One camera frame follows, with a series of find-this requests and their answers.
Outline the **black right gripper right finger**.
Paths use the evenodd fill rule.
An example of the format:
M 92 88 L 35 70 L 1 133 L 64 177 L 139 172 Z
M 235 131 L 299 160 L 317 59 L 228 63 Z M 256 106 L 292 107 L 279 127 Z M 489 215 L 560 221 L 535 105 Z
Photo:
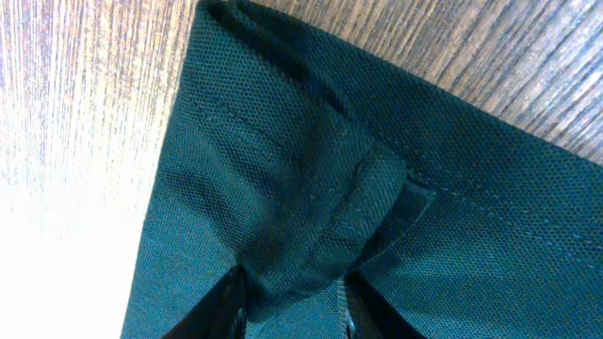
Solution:
M 349 339 L 424 339 L 359 272 L 344 276 L 343 293 Z

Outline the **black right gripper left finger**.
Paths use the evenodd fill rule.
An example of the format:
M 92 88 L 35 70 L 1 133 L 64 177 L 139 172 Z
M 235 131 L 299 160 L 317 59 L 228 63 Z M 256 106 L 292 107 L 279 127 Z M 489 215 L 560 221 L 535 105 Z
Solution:
M 244 339 L 247 326 L 246 274 L 230 268 L 163 339 Z

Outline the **black polo shirt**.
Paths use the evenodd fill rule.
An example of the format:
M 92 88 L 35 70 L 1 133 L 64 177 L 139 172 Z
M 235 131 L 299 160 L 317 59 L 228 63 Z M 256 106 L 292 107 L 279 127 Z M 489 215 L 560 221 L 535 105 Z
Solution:
M 344 338 L 359 273 L 430 338 L 598 338 L 602 168 L 300 20 L 195 8 L 122 336 L 232 267 L 260 338 Z

